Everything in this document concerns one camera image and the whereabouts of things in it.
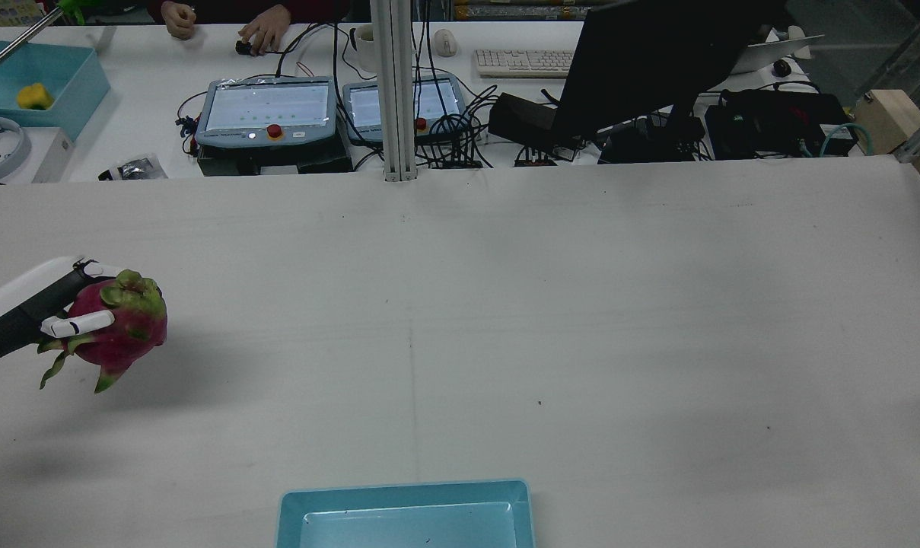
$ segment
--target computer mouse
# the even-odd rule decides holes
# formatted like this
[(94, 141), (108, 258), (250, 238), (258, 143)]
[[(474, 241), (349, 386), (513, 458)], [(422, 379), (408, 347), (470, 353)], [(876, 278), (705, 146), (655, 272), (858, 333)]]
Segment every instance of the computer mouse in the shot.
[(455, 56), (459, 48), (460, 45), (457, 44), (456, 37), (453, 36), (449, 29), (440, 28), (436, 31), (436, 34), (432, 35), (432, 49), (435, 49), (436, 55), (441, 56), (441, 58)]
[(774, 62), (774, 65), (770, 66), (770, 71), (779, 78), (783, 78), (791, 74), (791, 66), (788, 65), (788, 62), (784, 59), (777, 59)]

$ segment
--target plastic bag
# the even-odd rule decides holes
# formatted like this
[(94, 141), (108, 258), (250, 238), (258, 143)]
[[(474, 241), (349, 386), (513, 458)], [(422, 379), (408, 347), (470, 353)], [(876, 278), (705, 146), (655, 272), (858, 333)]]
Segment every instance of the plastic bag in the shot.
[(168, 178), (158, 163), (158, 156), (142, 154), (123, 164), (101, 171), (98, 180), (140, 180), (140, 178)]

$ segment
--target white mug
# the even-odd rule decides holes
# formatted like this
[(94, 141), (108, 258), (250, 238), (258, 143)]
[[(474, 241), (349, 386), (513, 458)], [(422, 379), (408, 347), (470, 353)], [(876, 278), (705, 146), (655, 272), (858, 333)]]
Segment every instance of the white mug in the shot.
[(372, 24), (355, 28), (355, 48), (358, 50), (358, 66), (365, 72), (375, 73), (379, 69), (379, 52), (375, 45)]

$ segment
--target light blue bin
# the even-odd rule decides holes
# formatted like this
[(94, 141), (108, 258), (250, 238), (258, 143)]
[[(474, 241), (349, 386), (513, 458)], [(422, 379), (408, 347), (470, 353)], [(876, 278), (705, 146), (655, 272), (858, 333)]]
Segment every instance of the light blue bin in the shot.
[(276, 548), (533, 548), (522, 479), (287, 492)]
[[(7, 45), (0, 40), (0, 49)], [(36, 82), (53, 96), (53, 106), (18, 107), (17, 93)], [(26, 127), (59, 127), (74, 140), (109, 87), (94, 49), (28, 42), (0, 63), (0, 117)]]

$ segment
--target wooden block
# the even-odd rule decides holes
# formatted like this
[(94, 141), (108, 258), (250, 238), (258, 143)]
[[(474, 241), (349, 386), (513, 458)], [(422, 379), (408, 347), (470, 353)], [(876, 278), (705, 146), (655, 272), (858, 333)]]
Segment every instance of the wooden block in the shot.
[[(872, 90), (852, 108), (856, 124), (869, 129), (876, 154), (888, 154), (920, 127), (920, 111), (902, 90)], [(912, 162), (920, 174), (920, 156)]]

